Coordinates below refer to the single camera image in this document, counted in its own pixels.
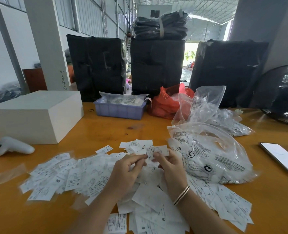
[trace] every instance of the wooden table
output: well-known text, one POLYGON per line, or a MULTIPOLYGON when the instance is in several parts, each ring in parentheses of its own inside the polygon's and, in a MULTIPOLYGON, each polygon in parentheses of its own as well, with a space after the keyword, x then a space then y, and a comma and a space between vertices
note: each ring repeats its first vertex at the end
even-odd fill
MULTIPOLYGON (((154 145, 164 145, 169 138, 166 127, 171 125, 171 120, 146 113, 141 121, 98 117, 93 109, 93 103, 84 103, 84 117, 59 144, 35 145, 35 152, 30 155, 8 153, 0 157, 0 173, 22 163, 31 170, 65 151, 73 150, 76 158, 83 158, 108 144, 114 148, 111 152, 117 153, 123 151, 119 148, 120 142, 153 139, 154 145)), ((288 173, 258 146, 259 142, 278 143, 288 150, 288 126, 267 118, 258 110, 244 111, 242 122, 255 133, 236 140, 244 146, 260 176, 251 183, 227 187, 252 203, 251 217, 255 225, 248 224, 247 234, 288 233, 288 173)), ((0 233, 63 233, 79 214, 71 208, 74 201, 77 199, 77 205, 82 205, 83 200, 66 192, 54 201, 26 204, 30 192, 22 195, 17 186, 27 177, 24 174, 0 185, 0 233)))

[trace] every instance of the game controller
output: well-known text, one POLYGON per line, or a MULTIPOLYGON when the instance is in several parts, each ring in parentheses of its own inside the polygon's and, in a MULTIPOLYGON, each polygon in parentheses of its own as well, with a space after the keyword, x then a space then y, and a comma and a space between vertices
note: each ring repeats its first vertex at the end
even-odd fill
POLYGON ((0 156, 5 154, 6 152, 18 152, 18 153, 30 154, 34 152, 34 147, 19 140, 6 136, 0 139, 0 156))

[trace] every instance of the purple bin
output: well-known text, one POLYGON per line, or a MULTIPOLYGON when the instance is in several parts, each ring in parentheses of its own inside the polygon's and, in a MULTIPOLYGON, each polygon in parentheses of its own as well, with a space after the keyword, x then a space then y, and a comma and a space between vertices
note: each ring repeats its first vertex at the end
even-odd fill
POLYGON ((96 114, 98 116, 119 117, 134 120, 142 119, 146 106, 146 101, 143 102, 142 106, 130 106, 122 104, 100 103, 101 99, 102 98, 99 98, 94 102, 96 114))

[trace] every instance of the hand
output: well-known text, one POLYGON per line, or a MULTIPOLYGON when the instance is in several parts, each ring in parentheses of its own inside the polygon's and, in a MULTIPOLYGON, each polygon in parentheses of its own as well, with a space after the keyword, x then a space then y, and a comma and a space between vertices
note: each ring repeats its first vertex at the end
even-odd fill
POLYGON ((162 156, 154 153, 153 162, 159 162, 158 168, 165 171, 165 181, 171 200, 174 202, 187 187, 187 178, 181 158, 177 157, 173 150, 168 149, 170 156, 162 156))
POLYGON ((103 191, 110 193, 113 197, 120 200, 134 185, 142 167, 146 166, 147 155, 127 154, 115 163, 111 176, 103 191))

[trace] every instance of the bracelet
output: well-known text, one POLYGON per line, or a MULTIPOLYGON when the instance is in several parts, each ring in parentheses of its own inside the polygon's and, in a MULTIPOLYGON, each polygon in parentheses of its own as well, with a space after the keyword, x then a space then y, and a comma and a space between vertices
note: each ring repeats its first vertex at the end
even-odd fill
POLYGON ((187 186, 183 192, 178 196, 178 198, 173 202, 174 205, 177 205, 179 201, 186 195, 186 193, 189 191, 190 186, 187 186))

